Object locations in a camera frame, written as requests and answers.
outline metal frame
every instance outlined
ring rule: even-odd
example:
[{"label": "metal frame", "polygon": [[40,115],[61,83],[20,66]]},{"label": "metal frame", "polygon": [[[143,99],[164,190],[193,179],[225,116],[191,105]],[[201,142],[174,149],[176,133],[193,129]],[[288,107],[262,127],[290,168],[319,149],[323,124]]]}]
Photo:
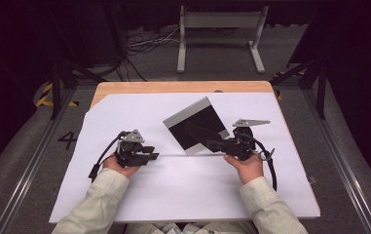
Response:
[{"label": "metal frame", "polygon": [[180,43],[178,54],[177,72],[185,72],[186,58],[186,27],[254,27],[255,38],[253,41],[248,41],[249,50],[254,59],[255,67],[258,73],[264,73],[264,65],[260,54],[258,53],[258,43],[264,27],[264,22],[267,17],[268,7],[263,7],[261,12],[242,12],[242,13],[213,13],[213,12],[191,12],[185,11],[185,7],[181,6],[179,30]]},{"label": "metal frame", "polygon": [[312,91],[303,91],[304,98],[309,105],[309,108],[314,114],[314,117],[318,123],[319,128],[331,150],[331,157],[333,163],[346,187],[347,192],[350,195],[352,203],[354,204],[355,210],[360,217],[361,223],[363,224],[367,233],[371,233],[371,210],[367,203],[367,199],[352,172],[352,168],[347,162],[346,158],[340,153],[335,143],[334,137],[330,131],[330,128],[324,120],[320,119],[317,109],[315,109],[315,97]]},{"label": "metal frame", "polygon": [[[61,106],[67,106],[67,103],[70,102],[74,93],[75,90],[66,90],[62,99]],[[0,216],[0,233],[7,233],[10,225],[12,224],[13,219],[15,218],[20,205],[33,181],[33,178],[36,176],[37,170],[42,163],[43,156],[51,140],[52,134],[55,132],[56,127],[65,110],[66,108],[61,108],[56,118],[51,120],[48,127],[46,128],[45,133],[43,134],[42,139],[40,140],[39,145],[36,148],[36,151],[34,152],[29,164],[27,165],[26,170],[21,176],[21,179],[16,186],[16,189],[13,192],[9,203]]]}]

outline metal stand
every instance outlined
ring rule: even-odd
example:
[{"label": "metal stand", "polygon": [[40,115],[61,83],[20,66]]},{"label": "metal stand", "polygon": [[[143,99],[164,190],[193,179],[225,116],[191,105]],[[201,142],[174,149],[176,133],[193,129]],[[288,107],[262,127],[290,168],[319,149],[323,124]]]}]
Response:
[{"label": "metal stand", "polygon": [[60,97],[60,80],[63,82],[66,89],[76,89],[78,81],[72,70],[77,70],[86,77],[93,79],[97,83],[106,82],[105,79],[97,76],[87,69],[69,61],[64,58],[57,58],[53,68],[52,68],[52,84],[54,92],[54,112],[52,114],[52,119],[55,119],[58,112],[61,109],[61,97]]},{"label": "metal stand", "polygon": [[271,85],[276,85],[281,81],[284,81],[294,74],[307,69],[304,73],[304,76],[299,81],[300,89],[309,90],[316,78],[318,78],[318,88],[317,88],[317,97],[316,97],[316,109],[318,111],[319,117],[325,119],[324,117],[324,99],[325,99],[325,85],[326,85],[326,74],[327,68],[324,65],[323,60],[313,59],[305,63],[299,64],[296,67],[288,70],[284,74],[270,81]]},{"label": "metal stand", "polygon": [[263,7],[261,12],[244,13],[214,13],[214,12],[185,12],[185,7],[181,6],[179,30],[180,44],[178,55],[177,72],[185,72],[186,56],[186,27],[254,27],[255,39],[248,42],[254,64],[258,73],[264,73],[264,65],[258,53],[257,47],[260,41],[264,22],[267,17],[268,7]]}]

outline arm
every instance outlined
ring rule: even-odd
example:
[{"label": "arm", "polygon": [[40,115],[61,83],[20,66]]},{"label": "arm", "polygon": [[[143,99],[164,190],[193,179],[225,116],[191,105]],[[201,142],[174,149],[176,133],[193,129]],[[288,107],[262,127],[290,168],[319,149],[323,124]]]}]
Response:
[{"label": "arm", "polygon": [[106,233],[130,181],[139,168],[122,168],[115,157],[108,158],[92,183],[85,200],[64,217],[53,233]]},{"label": "arm", "polygon": [[264,178],[262,161],[252,156],[245,161],[225,155],[244,186],[240,194],[259,233],[307,233],[295,214]]}]

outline table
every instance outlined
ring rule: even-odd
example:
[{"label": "table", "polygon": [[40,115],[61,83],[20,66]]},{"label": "table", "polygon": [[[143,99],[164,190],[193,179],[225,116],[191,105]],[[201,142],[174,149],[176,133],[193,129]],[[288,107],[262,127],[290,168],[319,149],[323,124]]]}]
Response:
[{"label": "table", "polygon": [[[201,97],[209,98],[229,133],[241,116],[271,121],[270,125],[256,126],[253,132],[260,141],[264,139],[266,147],[277,149],[274,158],[277,177],[280,175],[279,195],[297,216],[319,216],[313,190],[268,82],[107,82],[98,85],[85,116],[50,222],[59,221],[83,200],[90,185],[87,175],[109,139],[118,131],[133,128],[145,138],[144,145],[155,146],[160,156],[131,177],[115,221],[250,219],[238,193],[241,182],[235,170],[222,157],[215,157],[223,153],[205,149],[186,156],[163,124],[170,114]],[[271,180],[267,166],[264,171]],[[200,207],[208,209],[195,213]]]}]

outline white stand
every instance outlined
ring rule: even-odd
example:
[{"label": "white stand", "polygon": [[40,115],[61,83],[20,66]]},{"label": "white stand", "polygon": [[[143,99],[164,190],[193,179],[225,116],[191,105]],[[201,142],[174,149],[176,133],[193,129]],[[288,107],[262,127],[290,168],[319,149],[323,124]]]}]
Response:
[{"label": "white stand", "polygon": [[268,7],[263,7],[261,12],[243,13],[214,13],[214,12],[185,12],[185,7],[181,6],[179,29],[181,39],[178,55],[178,73],[185,72],[186,27],[254,27],[255,40],[249,41],[248,46],[254,59],[255,66],[259,73],[264,73],[264,65],[258,54],[258,43],[260,41],[265,18],[267,17]]}]

